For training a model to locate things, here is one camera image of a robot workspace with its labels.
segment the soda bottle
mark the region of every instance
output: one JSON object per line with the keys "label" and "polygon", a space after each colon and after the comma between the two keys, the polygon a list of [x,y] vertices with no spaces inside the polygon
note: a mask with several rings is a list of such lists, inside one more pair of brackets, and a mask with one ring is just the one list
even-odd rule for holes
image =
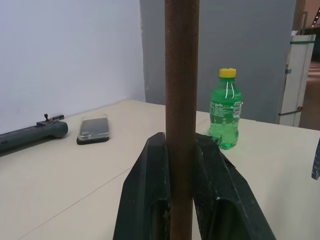
{"label": "soda bottle", "polygon": [[213,137],[222,149],[234,147],[239,137],[242,97],[235,83],[236,74],[234,68],[220,69],[219,84],[211,94],[211,124],[208,135]]}

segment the brown wooden pole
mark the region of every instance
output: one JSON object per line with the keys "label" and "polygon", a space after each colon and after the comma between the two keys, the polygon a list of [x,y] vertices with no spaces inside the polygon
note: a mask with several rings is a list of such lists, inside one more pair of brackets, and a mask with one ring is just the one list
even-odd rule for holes
{"label": "brown wooden pole", "polygon": [[165,0],[165,123],[171,240],[191,240],[198,77],[199,0]]}

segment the table surface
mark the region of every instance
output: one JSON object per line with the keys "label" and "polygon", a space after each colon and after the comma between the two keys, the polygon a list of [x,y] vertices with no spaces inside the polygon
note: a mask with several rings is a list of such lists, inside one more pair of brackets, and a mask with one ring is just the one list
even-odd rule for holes
{"label": "table surface", "polygon": [[[77,145],[84,116],[107,114],[110,140]],[[65,119],[63,139],[0,158],[0,239],[112,239],[122,185],[146,140],[165,131],[165,106],[124,100]],[[197,112],[196,131],[210,117]],[[223,151],[248,181],[277,240],[320,236],[320,182],[311,178],[319,131],[241,119]],[[200,240],[193,215],[192,239]]]}

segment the gray partition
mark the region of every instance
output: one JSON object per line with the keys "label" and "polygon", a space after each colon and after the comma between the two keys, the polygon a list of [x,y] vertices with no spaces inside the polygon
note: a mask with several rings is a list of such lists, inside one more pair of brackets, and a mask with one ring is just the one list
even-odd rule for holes
{"label": "gray partition", "polygon": [[[197,110],[220,68],[236,68],[242,118],[278,121],[295,0],[200,0]],[[165,1],[140,0],[145,97],[165,103]]]}

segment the smartphone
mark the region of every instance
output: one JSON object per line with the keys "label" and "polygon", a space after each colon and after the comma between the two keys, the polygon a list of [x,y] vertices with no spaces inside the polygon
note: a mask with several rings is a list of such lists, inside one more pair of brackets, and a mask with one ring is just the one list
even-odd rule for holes
{"label": "smartphone", "polygon": [[83,117],[80,132],[76,139],[78,145],[95,144],[108,141],[110,138],[107,115]]}

